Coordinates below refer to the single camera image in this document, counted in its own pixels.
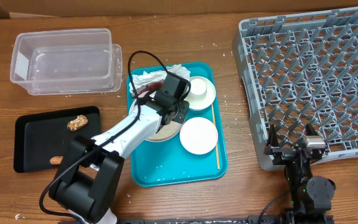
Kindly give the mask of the red snack wrapper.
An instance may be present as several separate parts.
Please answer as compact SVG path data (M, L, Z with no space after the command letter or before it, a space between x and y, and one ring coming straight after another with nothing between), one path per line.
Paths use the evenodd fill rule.
M145 84L145 85L142 85L140 87L138 87L136 89L136 92L137 94L141 94L143 92L146 92L146 91L150 91L150 90L153 90L153 89L159 89L161 88L163 85L163 82L152 82L152 83L148 83L148 84Z

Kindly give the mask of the large white plate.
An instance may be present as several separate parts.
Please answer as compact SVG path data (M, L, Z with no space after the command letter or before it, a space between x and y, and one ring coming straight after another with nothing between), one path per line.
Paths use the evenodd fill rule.
M162 127L153 136L146 139L148 142L163 142L171 139L181 130L182 124L171 121L170 124Z

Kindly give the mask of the white napkin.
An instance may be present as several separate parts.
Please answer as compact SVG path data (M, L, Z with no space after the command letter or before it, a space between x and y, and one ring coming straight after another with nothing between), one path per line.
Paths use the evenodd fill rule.
M167 70L180 77L186 78L187 80L190 79L191 72L181 64L168 66ZM138 87L148 83L163 82L166 76L167 73L165 70L158 70L150 73L143 71L141 75L132 75L132 81L134 83L135 89L137 89Z

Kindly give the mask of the brown food chunk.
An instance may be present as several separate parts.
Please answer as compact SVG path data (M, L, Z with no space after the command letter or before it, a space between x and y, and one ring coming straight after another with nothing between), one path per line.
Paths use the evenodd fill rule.
M78 115L76 119L71 120L67 124L67 129L70 131L77 131L88 124L88 118L84 115Z

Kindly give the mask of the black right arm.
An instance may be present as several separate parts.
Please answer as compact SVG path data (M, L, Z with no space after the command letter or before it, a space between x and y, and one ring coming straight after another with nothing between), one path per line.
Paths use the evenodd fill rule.
M271 201L260 213L258 223L278 224L334 224L334 218L326 212L331 209L331 201L336 189L331 179L314 176L312 162L322 159L328 145L324 139L307 124L306 136L292 147L280 147L273 124L268 131L264 153L273 156L274 165L283 165L289 190ZM264 217L265 212L278 200L291 195L292 208L284 209L274 217Z

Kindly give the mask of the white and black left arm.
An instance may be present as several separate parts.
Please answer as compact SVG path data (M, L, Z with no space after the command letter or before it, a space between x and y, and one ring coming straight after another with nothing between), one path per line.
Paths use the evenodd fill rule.
M162 87L138 97L131 114L113 128L91 139L74 138L42 194L77 223L117 223L111 204L125 159L164 126L184 122L190 88L188 79L169 72Z

